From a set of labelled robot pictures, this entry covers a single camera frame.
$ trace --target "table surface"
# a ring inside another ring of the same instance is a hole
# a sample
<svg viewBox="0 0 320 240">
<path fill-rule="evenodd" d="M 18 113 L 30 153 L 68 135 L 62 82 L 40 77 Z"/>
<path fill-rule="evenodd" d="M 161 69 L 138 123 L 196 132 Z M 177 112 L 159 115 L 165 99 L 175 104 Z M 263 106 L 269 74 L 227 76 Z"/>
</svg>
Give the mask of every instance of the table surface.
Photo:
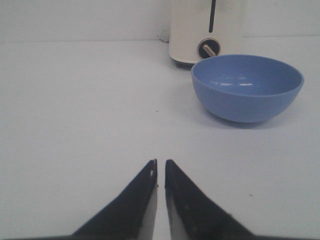
<svg viewBox="0 0 320 240">
<path fill-rule="evenodd" d="M 0 238 L 69 235 L 158 160 L 155 240 L 169 240 L 165 161 L 255 234 L 320 238 L 320 36 L 245 38 L 305 84 L 282 114 L 222 120 L 161 41 L 0 43 Z"/>
</svg>

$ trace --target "plastic bowl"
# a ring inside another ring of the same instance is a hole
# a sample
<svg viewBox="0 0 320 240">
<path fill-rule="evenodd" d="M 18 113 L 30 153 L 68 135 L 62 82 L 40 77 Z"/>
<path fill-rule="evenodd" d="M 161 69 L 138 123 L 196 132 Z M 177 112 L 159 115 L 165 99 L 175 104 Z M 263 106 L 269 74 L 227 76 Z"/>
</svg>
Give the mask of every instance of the plastic bowl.
<svg viewBox="0 0 320 240">
<path fill-rule="evenodd" d="M 221 55 L 191 69 L 196 96 L 212 114 L 234 122 L 257 123 L 282 113 L 304 84 L 294 67 L 267 57 Z"/>
</svg>

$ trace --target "blue bowl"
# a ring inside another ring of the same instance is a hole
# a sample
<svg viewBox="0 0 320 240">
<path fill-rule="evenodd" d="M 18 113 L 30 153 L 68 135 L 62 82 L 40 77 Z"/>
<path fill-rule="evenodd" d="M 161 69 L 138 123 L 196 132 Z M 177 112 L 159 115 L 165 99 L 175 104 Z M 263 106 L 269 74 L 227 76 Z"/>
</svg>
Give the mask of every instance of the blue bowl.
<svg viewBox="0 0 320 240">
<path fill-rule="evenodd" d="M 240 123 L 257 123 L 282 113 L 304 84 L 294 67 L 267 57 L 221 55 L 191 69 L 195 93 L 214 115 Z"/>
</svg>

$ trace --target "white wall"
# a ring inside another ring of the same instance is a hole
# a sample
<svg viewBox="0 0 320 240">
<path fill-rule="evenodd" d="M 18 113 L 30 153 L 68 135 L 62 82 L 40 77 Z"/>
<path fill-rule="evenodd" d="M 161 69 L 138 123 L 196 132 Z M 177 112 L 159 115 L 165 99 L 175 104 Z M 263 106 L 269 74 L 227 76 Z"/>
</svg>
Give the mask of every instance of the white wall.
<svg viewBox="0 0 320 240">
<path fill-rule="evenodd" d="M 155 40 L 170 1 L 0 0 L 0 42 Z M 250 0 L 244 36 L 319 36 L 319 23 L 320 0 Z"/>
</svg>

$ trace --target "bowl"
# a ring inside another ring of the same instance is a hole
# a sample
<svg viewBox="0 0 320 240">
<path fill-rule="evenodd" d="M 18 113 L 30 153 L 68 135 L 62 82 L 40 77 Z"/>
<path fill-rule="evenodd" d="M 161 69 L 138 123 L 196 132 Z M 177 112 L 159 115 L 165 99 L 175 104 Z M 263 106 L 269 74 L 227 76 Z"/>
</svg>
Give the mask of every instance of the bowl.
<svg viewBox="0 0 320 240">
<path fill-rule="evenodd" d="M 284 62 L 255 55 L 206 58 L 191 69 L 203 106 L 229 121 L 258 123 L 282 113 L 298 95 L 303 75 Z"/>
</svg>

